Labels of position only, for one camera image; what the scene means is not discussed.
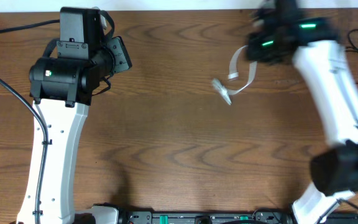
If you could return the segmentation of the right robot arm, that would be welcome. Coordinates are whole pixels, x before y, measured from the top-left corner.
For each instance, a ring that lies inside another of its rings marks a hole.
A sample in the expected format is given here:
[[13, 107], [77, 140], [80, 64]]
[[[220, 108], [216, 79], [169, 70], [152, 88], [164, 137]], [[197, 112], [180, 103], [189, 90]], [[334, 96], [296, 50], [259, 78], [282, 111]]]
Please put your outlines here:
[[337, 30], [306, 17], [296, 1], [264, 1], [254, 14], [248, 60], [291, 60], [321, 119], [328, 151], [310, 162], [311, 183], [291, 206], [293, 223], [322, 223], [358, 192], [358, 89]]

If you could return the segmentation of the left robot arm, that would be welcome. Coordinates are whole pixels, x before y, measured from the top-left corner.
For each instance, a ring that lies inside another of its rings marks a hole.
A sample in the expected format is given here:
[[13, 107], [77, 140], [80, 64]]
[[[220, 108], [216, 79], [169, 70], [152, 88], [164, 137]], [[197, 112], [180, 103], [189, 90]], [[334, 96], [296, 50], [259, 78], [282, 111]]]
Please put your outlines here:
[[119, 36], [100, 41], [51, 41], [30, 68], [35, 111], [29, 179], [17, 223], [74, 223], [76, 158], [94, 90], [132, 67]]

